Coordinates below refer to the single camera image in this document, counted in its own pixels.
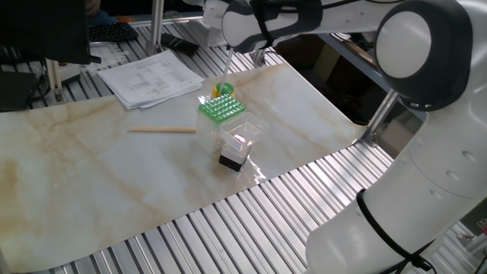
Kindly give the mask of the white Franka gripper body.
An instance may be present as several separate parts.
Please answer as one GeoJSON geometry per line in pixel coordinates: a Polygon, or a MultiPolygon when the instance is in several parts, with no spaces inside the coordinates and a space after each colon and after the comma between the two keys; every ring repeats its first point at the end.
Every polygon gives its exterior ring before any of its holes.
{"type": "Polygon", "coordinates": [[[220,0],[207,0],[203,8],[203,23],[209,26],[207,44],[209,47],[226,46],[221,23],[229,4],[220,0]]]}

